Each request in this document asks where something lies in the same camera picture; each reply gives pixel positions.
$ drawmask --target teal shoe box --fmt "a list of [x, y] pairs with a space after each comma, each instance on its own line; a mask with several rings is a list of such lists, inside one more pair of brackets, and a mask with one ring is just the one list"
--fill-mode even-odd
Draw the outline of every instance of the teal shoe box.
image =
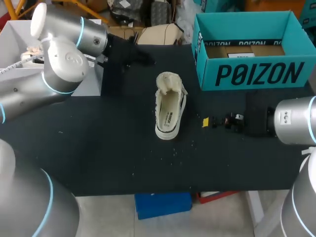
[[309, 15], [301, 15], [300, 23], [303, 29], [316, 26], [316, 13]]
[[316, 26], [316, 0], [305, 1], [300, 23], [304, 29]]
[[[273, 45], [282, 56], [208, 58], [206, 52]], [[316, 64], [316, 49], [290, 11], [197, 14], [192, 52], [204, 91], [302, 87]]]
[[201, 5], [202, 12], [226, 12], [234, 4], [233, 0], [194, 0]]

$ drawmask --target white cable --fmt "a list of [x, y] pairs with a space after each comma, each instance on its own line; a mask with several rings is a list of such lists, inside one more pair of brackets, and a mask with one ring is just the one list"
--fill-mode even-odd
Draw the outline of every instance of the white cable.
[[21, 60], [21, 61], [19, 61], [19, 62], [17, 62], [17, 63], [14, 63], [14, 64], [8, 66], [7, 68], [1, 70], [1, 71], [0, 71], [0, 74], [2, 75], [2, 74], [6, 73], [6, 72], [8, 72], [8, 71], [10, 71], [10, 70], [12, 70], [12, 69], [15, 69], [15, 68], [17, 68], [17, 67], [22, 66], [22, 64], [24, 64], [24, 63], [27, 63], [27, 62], [29, 62], [29, 61], [32, 61], [33, 59], [38, 59], [38, 58], [40, 58], [40, 57], [42, 57], [42, 55], [35, 55], [35, 56], [31, 56], [31, 57], [29, 57], [29, 58], [23, 59], [23, 60]]

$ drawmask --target white sneaker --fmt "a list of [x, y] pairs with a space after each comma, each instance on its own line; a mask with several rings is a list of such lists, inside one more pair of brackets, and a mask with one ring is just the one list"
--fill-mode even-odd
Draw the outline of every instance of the white sneaker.
[[157, 136], [163, 140], [175, 138], [187, 102], [187, 91], [178, 74], [164, 72], [157, 77], [156, 127]]

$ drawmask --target white box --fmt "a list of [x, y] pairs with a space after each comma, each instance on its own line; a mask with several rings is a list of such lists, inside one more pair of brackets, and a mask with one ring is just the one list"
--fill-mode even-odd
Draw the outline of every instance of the white box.
[[[92, 20], [101, 24], [101, 20]], [[21, 60], [21, 54], [26, 52], [29, 46], [39, 46], [40, 41], [34, 39], [30, 33], [30, 20], [8, 21], [0, 33], [0, 69]], [[25, 77], [38, 72], [43, 68], [17, 68], [0, 76], [0, 81]], [[101, 95], [103, 68], [94, 65], [89, 69], [87, 77], [78, 86], [72, 96], [99, 96]]]

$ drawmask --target shoe insole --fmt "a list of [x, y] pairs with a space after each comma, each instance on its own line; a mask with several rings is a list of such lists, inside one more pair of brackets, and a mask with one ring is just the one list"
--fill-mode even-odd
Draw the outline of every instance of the shoe insole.
[[159, 114], [159, 128], [163, 132], [171, 131], [179, 117], [179, 94], [175, 91], [168, 91], [166, 95], [162, 95], [161, 110]]

